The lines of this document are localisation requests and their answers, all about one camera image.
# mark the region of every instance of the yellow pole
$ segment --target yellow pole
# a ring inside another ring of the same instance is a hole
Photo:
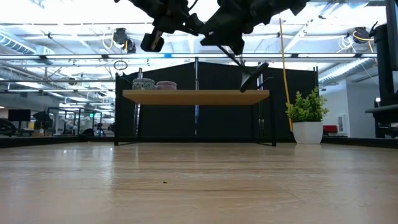
[[[279,29],[280,29],[280,44],[281,44],[281,51],[282,51],[282,64],[283,64],[283,68],[284,68],[283,71],[284,71],[286,99],[287,99],[287,103],[290,103],[289,90],[287,88],[287,79],[286,79],[284,33],[282,30],[282,18],[281,17],[279,18]],[[293,131],[292,119],[290,119],[290,118],[289,118],[289,127],[290,127],[290,131]]]

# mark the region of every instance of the red object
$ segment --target red object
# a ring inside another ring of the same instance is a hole
[[[323,131],[328,133],[337,133],[338,129],[336,125],[323,125]]]

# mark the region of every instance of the wooden shelf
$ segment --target wooden shelf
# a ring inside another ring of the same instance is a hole
[[[123,96],[142,105],[254,105],[268,90],[124,90]]]

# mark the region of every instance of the metal pipe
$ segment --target metal pipe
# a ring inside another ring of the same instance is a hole
[[[98,82],[115,82],[116,80],[0,80],[0,83],[98,83]]]

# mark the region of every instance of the ceramic bowl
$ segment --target ceramic bowl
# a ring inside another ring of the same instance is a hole
[[[136,78],[132,81],[133,90],[155,90],[155,81],[149,78]]]
[[[156,83],[156,87],[158,90],[176,90],[177,84],[170,81],[161,81]]]

